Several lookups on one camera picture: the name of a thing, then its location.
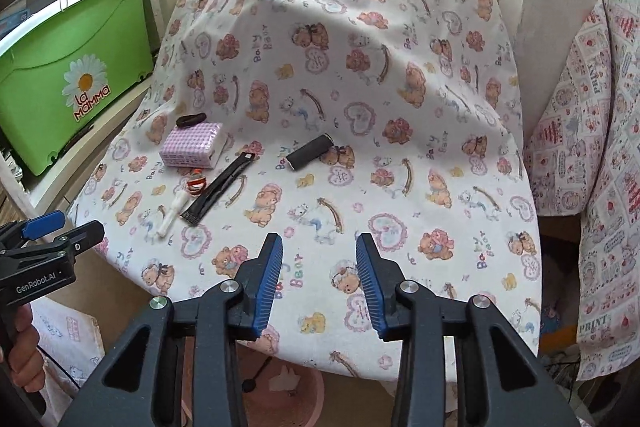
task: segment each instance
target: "metal screw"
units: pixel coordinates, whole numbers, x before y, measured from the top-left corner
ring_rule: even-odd
[[[404,293],[416,293],[418,291],[418,283],[415,281],[402,281],[400,289]]]
[[[474,295],[474,298],[471,299],[471,302],[473,302],[474,306],[477,308],[488,308],[491,305],[489,297],[485,295]]]
[[[154,310],[161,310],[162,308],[167,306],[167,304],[169,304],[169,301],[166,299],[166,297],[154,297],[149,301],[149,307]]]
[[[227,279],[226,281],[220,283],[220,289],[224,293],[233,293],[239,287],[240,285],[238,284],[238,282],[234,281],[233,279]]]

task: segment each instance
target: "human hand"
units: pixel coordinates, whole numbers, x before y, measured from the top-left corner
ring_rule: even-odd
[[[11,379],[27,393],[35,393],[44,387],[44,359],[38,351],[40,334],[31,324],[32,321],[31,305],[20,306],[15,314],[15,330],[18,335],[8,360]],[[0,362],[3,361],[0,349]]]

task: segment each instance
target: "flower yellow center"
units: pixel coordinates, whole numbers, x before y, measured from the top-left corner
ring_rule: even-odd
[[[78,87],[81,91],[88,91],[93,85],[94,78],[89,73],[83,74],[78,80]]]

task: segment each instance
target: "white stick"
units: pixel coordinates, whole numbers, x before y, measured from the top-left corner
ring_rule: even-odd
[[[160,225],[160,228],[156,232],[159,237],[164,237],[166,235],[169,231],[169,227],[174,222],[175,216],[180,214],[184,204],[189,201],[189,199],[189,193],[186,190],[180,190],[175,195],[174,201],[172,201],[166,216],[164,216],[164,219],[162,220],[162,225]]]

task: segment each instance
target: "green plastic bin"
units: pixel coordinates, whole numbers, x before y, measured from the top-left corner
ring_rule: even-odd
[[[41,174],[152,70],[142,0],[56,1],[0,41],[0,128]]]

